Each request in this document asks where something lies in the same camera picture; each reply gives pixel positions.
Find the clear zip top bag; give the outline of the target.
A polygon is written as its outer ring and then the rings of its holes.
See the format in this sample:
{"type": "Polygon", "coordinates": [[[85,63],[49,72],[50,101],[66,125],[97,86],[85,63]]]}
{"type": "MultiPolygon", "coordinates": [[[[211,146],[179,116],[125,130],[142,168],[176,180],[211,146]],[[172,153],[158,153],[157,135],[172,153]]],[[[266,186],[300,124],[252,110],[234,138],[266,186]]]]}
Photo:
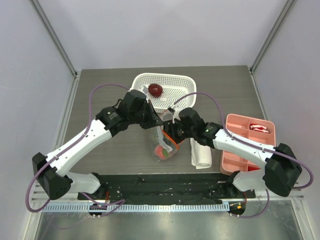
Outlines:
{"type": "Polygon", "coordinates": [[[161,162],[168,160],[171,158],[174,154],[177,153],[177,151],[180,148],[180,143],[175,143],[165,132],[164,132],[164,126],[157,126],[155,128],[151,129],[151,150],[153,153],[153,157],[156,161],[161,162]],[[162,146],[164,149],[168,152],[168,158],[165,160],[160,160],[154,153],[154,150],[157,145],[162,146]]]}

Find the dark red fake fruit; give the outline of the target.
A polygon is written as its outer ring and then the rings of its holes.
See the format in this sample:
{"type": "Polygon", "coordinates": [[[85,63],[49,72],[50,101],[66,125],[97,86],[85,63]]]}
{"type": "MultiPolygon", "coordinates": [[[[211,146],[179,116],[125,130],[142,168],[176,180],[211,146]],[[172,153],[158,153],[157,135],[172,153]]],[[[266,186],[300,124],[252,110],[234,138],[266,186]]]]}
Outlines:
{"type": "Polygon", "coordinates": [[[163,93],[163,88],[156,83],[152,83],[148,86],[148,92],[155,98],[159,98],[163,93]]]}

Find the red fake tomato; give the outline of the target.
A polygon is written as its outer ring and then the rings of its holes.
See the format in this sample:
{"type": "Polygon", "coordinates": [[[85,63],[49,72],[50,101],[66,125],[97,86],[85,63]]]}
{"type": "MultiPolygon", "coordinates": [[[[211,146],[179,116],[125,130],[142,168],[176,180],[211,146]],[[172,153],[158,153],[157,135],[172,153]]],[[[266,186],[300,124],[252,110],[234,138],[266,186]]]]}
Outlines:
{"type": "Polygon", "coordinates": [[[160,160],[166,160],[169,157],[167,150],[163,148],[161,145],[156,146],[156,148],[154,149],[154,154],[160,160]]]}

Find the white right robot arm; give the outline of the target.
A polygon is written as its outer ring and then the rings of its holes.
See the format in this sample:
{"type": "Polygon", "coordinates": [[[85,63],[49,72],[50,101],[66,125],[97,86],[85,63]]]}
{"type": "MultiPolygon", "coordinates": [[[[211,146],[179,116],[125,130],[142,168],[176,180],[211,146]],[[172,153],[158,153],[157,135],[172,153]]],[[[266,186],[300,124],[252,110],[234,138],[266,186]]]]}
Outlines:
{"type": "Polygon", "coordinates": [[[163,130],[176,143],[194,139],[202,146],[235,154],[257,165],[259,170],[232,173],[225,190],[233,198],[255,189],[267,189],[287,197],[302,173],[302,167],[288,145],[273,146],[242,137],[220,124],[204,121],[190,107],[181,110],[178,118],[164,121],[163,130]]]}

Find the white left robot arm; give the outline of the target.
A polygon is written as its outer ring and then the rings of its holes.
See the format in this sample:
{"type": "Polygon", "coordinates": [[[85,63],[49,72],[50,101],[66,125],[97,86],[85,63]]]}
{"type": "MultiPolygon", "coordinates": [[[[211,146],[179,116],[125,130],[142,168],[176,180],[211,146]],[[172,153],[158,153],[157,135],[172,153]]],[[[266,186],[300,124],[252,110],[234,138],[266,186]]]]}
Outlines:
{"type": "Polygon", "coordinates": [[[39,152],[33,156],[36,179],[49,199],[57,200],[67,193],[81,192],[102,199],[107,187],[98,174],[79,174],[70,170],[95,147],[135,124],[147,130],[163,125],[163,121],[144,93],[130,90],[116,106],[103,108],[82,132],[60,148],[46,155],[39,152]]]}

